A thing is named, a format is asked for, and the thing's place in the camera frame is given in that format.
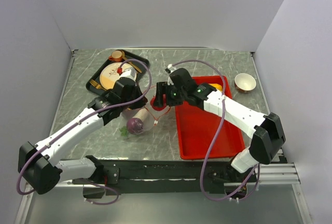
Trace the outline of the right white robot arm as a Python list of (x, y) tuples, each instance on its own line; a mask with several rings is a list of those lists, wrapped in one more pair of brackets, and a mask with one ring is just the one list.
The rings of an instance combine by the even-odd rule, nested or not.
[(240, 181), (255, 165), (271, 163), (286, 141), (278, 115), (256, 112), (206, 82), (198, 84), (184, 68), (171, 67), (167, 72), (168, 80), (156, 84), (154, 107), (178, 106), (187, 102), (228, 121), (251, 139), (250, 146), (238, 153), (227, 168), (231, 181)]

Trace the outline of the purple onion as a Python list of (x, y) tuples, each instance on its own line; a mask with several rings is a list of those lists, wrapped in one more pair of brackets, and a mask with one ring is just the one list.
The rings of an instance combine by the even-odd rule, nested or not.
[(130, 134), (140, 134), (144, 131), (144, 123), (140, 118), (131, 118), (126, 124)]

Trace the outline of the white radish with leaves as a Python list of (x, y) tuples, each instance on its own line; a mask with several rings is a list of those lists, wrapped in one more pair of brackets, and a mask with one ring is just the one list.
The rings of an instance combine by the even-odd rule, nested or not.
[[(143, 121), (144, 127), (145, 127), (145, 122), (146, 122), (146, 119), (148, 118), (148, 111), (145, 108), (136, 109), (136, 110), (127, 109), (121, 113), (121, 116), (124, 118), (126, 123), (131, 118), (140, 118)], [(127, 130), (126, 125), (120, 129), (120, 134), (121, 134), (121, 136), (125, 136), (125, 137), (127, 137), (130, 134)]]

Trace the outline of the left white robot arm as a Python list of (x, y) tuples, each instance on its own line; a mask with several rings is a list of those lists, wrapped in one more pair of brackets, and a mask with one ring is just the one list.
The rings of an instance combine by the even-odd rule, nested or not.
[(24, 143), (19, 149), (19, 179), (25, 179), (32, 190), (45, 194), (58, 183), (86, 179), (95, 184), (104, 177), (104, 166), (94, 156), (63, 160), (63, 156), (89, 134), (118, 118), (126, 110), (138, 109), (147, 103), (138, 83), (121, 77), (112, 89), (94, 98), (69, 124), (48, 138)]

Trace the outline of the clear zip bag orange zipper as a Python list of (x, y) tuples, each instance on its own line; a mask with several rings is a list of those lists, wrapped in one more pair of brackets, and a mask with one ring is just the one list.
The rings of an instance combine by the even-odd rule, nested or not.
[(143, 133), (150, 131), (153, 127), (155, 127), (158, 124), (158, 122), (160, 121), (160, 119), (171, 110), (171, 108), (169, 106), (166, 106), (166, 108), (162, 111), (153, 110), (150, 105), (150, 100), (153, 98), (153, 96), (155, 96), (155, 94), (156, 94), (156, 86), (152, 86), (151, 89), (149, 90), (149, 92), (145, 95), (148, 102), (142, 108), (145, 108), (148, 111), (148, 118), (146, 119), (145, 127), (144, 127), (145, 131)]

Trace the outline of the red apple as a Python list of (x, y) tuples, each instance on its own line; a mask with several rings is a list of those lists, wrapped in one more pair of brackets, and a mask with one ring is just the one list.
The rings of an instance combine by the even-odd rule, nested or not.
[(162, 110), (164, 110), (166, 108), (166, 104), (163, 103), (162, 106), (155, 106), (154, 105), (155, 99), (156, 99), (156, 97), (153, 96), (153, 98), (150, 100), (150, 105), (151, 105), (152, 109), (155, 110), (155, 111), (162, 111)]

